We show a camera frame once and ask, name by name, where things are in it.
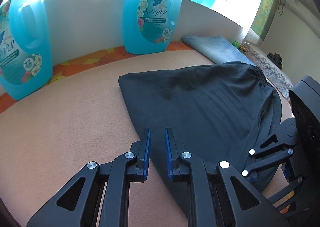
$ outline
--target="black device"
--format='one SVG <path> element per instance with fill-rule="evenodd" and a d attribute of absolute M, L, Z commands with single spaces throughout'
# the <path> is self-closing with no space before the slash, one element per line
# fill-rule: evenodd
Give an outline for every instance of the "black device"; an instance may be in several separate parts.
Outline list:
<path fill-rule="evenodd" d="M 186 182 L 189 227 L 288 227 L 293 216 L 310 210 L 320 194 L 320 85 L 310 76 L 289 91 L 295 117 L 282 122 L 259 145 L 248 150 L 240 173 L 227 161 L 203 161 L 165 131 L 168 176 Z M 130 182 L 144 182 L 148 172 L 150 130 L 130 152 L 113 162 L 90 162 L 60 189 L 28 222 L 27 227 L 127 227 Z M 250 183 L 257 172 L 283 164 L 289 185 L 266 199 Z M 279 205 L 274 203 L 294 191 Z"/>
<path fill-rule="evenodd" d="M 271 52 L 269 52 L 268 54 L 268 58 L 272 61 L 272 63 L 274 63 L 280 70 L 282 70 L 282 64 L 281 62 L 283 61 L 283 59 L 281 58 L 280 54 L 272 54 Z"/>
<path fill-rule="evenodd" d="M 130 182 L 147 180 L 150 130 L 113 162 L 90 162 L 28 221 L 27 227 L 95 227 L 104 185 L 100 227 L 128 226 Z"/>

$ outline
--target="blue gripper pad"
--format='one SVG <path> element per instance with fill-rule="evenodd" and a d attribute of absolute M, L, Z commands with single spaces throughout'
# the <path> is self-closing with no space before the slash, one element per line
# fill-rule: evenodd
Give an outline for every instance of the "blue gripper pad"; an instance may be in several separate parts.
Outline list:
<path fill-rule="evenodd" d="M 146 150 L 144 153 L 144 160 L 143 160 L 143 178 L 146 181 L 148 176 L 149 170 L 149 158 L 150 158 L 150 129 L 148 129 L 148 135 L 146 140 Z"/>
<path fill-rule="evenodd" d="M 165 130 L 165 147 L 166 147 L 166 150 L 167 150 L 168 177 L 169 177 L 169 180 L 172 181 L 172 179 L 173 179 L 172 155 L 171 155 L 171 148 L 170 148 L 169 136 L 168 136 L 168 131 L 167 130 Z"/>

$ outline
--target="black cloth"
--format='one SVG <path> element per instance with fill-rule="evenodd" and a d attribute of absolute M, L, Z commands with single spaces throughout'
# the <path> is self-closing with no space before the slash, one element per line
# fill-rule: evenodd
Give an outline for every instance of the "black cloth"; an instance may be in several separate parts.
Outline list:
<path fill-rule="evenodd" d="M 281 100 L 260 68 L 239 62 L 119 77 L 120 89 L 140 137 L 151 129 L 150 158 L 171 195 L 187 214 L 185 183 L 167 176 L 164 131 L 204 161 L 228 161 L 242 172 L 248 151 L 280 123 Z M 262 192 L 276 168 L 258 174 L 252 184 Z"/>

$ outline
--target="electrical wire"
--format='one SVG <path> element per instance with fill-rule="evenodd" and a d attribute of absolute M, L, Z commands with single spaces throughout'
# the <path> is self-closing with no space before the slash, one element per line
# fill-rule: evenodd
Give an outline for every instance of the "electrical wire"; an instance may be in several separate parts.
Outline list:
<path fill-rule="evenodd" d="M 280 16 L 283 14 L 283 7 L 284 7 L 284 5 L 281 4 L 281 1 L 282 0 L 280 0 L 279 5 L 278 5 L 278 12 L 279 12 Z"/>

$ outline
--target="beige felt surface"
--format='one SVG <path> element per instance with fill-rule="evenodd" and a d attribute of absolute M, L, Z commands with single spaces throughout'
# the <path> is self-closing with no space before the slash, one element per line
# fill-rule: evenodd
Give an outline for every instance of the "beige felt surface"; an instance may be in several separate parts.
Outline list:
<path fill-rule="evenodd" d="M 26 226 L 86 163 L 110 162 L 138 140 L 120 75 L 208 64 L 195 50 L 133 57 L 42 88 L 0 114 L 0 197 L 14 218 Z M 130 186 L 129 226 L 188 226 L 152 163 L 147 182 Z"/>

